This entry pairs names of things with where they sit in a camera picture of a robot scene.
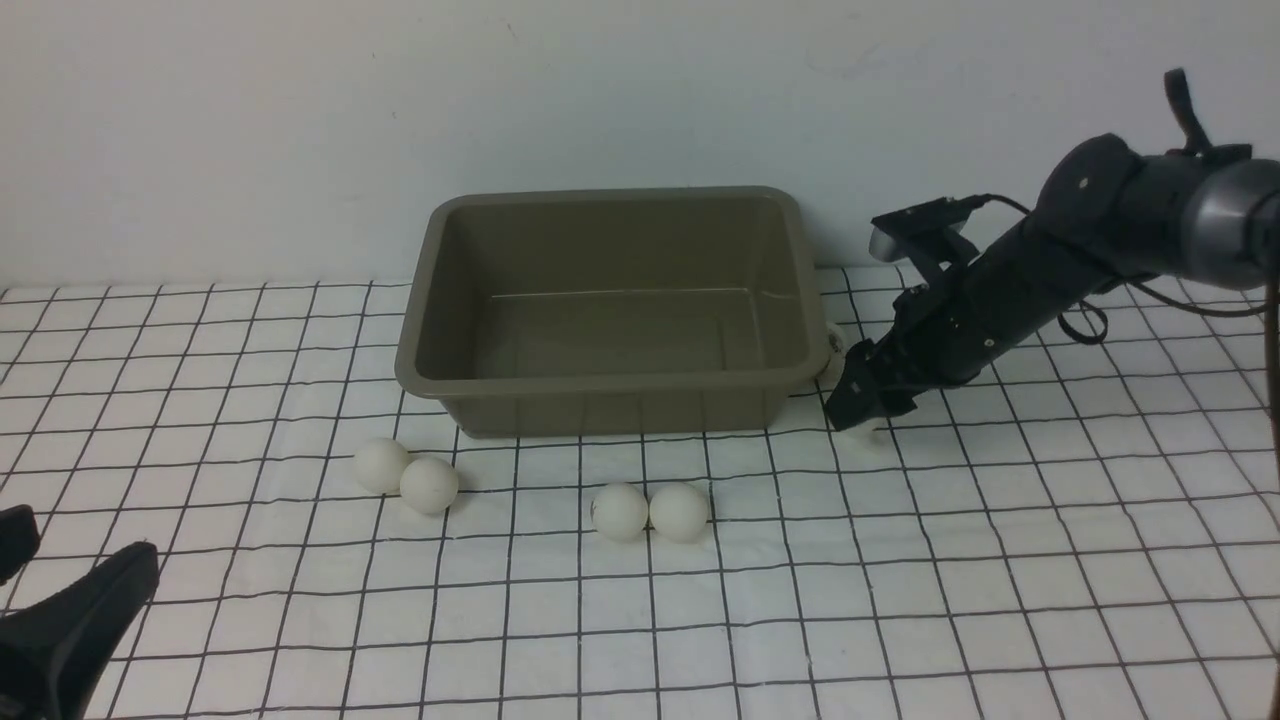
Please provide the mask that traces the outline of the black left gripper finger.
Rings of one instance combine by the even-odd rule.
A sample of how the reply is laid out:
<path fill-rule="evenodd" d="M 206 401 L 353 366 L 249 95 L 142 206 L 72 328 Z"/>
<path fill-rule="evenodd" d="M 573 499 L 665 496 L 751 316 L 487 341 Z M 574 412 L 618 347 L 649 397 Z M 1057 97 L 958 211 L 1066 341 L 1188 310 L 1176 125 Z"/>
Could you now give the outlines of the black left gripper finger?
<path fill-rule="evenodd" d="M 0 584 L 5 585 L 38 551 L 41 534 L 29 505 L 4 509 L 0 521 Z"/>
<path fill-rule="evenodd" d="M 1 716 L 82 719 L 157 582 L 156 546 L 134 542 L 65 589 L 3 618 Z"/>

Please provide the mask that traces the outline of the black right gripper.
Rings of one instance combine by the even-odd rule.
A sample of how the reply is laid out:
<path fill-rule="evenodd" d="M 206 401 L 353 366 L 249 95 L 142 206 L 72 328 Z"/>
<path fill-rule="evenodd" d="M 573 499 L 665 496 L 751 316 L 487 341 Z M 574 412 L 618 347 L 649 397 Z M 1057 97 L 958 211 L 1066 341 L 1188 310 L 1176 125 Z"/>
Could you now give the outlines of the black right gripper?
<path fill-rule="evenodd" d="M 914 413 L 928 389 L 963 386 L 1030 336 L 1030 268 L 1020 258 L 916 264 L 923 282 L 893 305 L 890 332 L 849 350 L 824 400 L 832 430 Z"/>

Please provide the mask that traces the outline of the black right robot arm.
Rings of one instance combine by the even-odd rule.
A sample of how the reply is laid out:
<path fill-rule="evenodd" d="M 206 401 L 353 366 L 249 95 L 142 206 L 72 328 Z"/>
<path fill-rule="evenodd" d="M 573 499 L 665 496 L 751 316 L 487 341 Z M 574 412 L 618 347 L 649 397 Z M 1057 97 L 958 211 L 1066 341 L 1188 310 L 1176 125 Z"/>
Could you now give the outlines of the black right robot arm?
<path fill-rule="evenodd" d="M 872 252 L 922 274 L 883 337 L 845 355 L 824 402 L 836 430 L 911 413 L 964 386 L 1043 325 L 1119 284 L 1170 275 L 1221 290 L 1277 282 L 1277 163 L 1251 147 L 1142 156 L 1117 136 L 1073 149 L 1034 208 L 987 250 L 960 227 L 989 195 L 874 218 Z"/>

